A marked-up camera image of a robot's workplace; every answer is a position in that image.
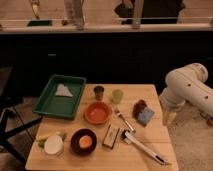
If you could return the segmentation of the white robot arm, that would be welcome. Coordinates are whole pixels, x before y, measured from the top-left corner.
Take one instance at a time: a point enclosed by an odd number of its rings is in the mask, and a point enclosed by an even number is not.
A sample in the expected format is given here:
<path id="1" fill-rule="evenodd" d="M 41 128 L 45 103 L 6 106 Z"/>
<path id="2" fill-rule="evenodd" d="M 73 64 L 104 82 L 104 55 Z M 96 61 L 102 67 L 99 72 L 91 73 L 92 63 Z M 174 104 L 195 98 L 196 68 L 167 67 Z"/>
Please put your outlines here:
<path id="1" fill-rule="evenodd" d="M 174 69 L 166 75 L 166 87 L 159 95 L 165 126 L 171 124 L 186 101 L 213 118 L 213 88 L 205 85 L 207 79 L 208 71 L 200 63 Z"/>

